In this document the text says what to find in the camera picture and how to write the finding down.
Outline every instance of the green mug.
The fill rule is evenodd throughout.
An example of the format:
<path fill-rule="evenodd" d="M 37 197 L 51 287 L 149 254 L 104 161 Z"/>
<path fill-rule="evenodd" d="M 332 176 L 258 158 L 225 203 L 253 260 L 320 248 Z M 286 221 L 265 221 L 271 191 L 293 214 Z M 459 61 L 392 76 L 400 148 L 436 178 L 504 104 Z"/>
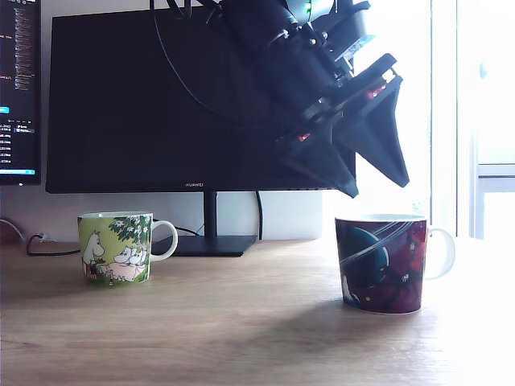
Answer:
<path fill-rule="evenodd" d="M 177 248 L 178 235 L 168 221 L 153 221 L 152 213 L 114 211 L 79 216 L 82 271 L 87 281 L 102 285 L 141 283 L 150 276 L 150 263 L 165 260 Z M 150 253 L 152 231 L 169 227 L 173 243 L 163 255 Z"/>

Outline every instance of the mug rim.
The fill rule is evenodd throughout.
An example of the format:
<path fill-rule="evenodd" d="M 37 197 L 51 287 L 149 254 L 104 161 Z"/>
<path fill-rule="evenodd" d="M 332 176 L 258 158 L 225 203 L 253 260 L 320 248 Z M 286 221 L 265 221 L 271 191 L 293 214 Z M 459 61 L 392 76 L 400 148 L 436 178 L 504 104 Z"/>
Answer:
<path fill-rule="evenodd" d="M 78 216 L 80 219 L 113 219 L 114 217 L 130 217 L 130 216 L 153 216 L 148 211 L 99 211 L 95 213 L 84 213 Z"/>
<path fill-rule="evenodd" d="M 406 221 L 427 221 L 427 217 L 416 213 L 360 213 L 349 216 L 336 216 L 335 220 L 357 223 L 402 223 Z"/>

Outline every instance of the mug handle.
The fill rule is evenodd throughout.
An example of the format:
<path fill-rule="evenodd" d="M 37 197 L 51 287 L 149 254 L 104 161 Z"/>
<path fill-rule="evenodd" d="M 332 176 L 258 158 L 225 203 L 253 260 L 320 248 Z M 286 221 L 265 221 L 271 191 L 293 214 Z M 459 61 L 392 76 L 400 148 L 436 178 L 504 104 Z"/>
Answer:
<path fill-rule="evenodd" d="M 447 256 L 445 257 L 445 262 L 443 263 L 442 271 L 434 277 L 426 277 L 426 280 L 440 279 L 442 276 L 447 275 L 449 271 L 452 269 L 452 266 L 454 265 L 456 259 L 456 242 L 452 234 L 450 234 L 445 229 L 429 228 L 427 237 L 429 238 L 429 236 L 434 232 L 441 232 L 443 234 L 443 239 L 445 240 L 445 244 L 447 246 Z"/>
<path fill-rule="evenodd" d="M 153 255 L 150 254 L 150 262 L 153 263 L 155 261 L 163 261 L 166 260 L 168 257 L 170 257 L 175 250 L 177 249 L 177 244 L 179 243 L 179 235 L 177 234 L 177 229 L 173 226 L 172 223 L 169 223 L 168 221 L 155 221 L 152 223 L 152 231 L 156 229 L 157 227 L 160 227 L 161 225 L 166 225 L 171 230 L 171 233 L 173 235 L 173 241 L 171 243 L 170 249 L 168 249 L 163 255 Z"/>

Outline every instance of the monitor screen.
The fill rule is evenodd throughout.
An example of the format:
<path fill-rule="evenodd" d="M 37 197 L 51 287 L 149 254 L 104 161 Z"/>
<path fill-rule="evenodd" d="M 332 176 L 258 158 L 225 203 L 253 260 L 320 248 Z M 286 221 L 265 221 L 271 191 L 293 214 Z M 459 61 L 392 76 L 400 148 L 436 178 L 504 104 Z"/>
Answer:
<path fill-rule="evenodd" d="M 206 25 L 158 11 L 53 19 L 47 191 L 255 191 L 331 188 L 284 166 L 275 140 L 287 114 Z"/>
<path fill-rule="evenodd" d="M 0 0 L 0 185 L 40 184 L 39 0 Z"/>

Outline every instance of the desk surface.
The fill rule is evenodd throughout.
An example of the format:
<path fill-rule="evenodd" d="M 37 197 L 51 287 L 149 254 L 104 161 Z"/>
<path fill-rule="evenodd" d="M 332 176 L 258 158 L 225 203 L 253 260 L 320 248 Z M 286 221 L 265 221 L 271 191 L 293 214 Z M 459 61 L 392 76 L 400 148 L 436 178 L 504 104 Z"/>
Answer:
<path fill-rule="evenodd" d="M 78 256 L 1 253 L 7 386 L 515 384 L 515 253 L 479 241 L 420 312 L 390 316 L 342 306 L 330 242 L 171 258 L 115 289 L 84 283 Z"/>

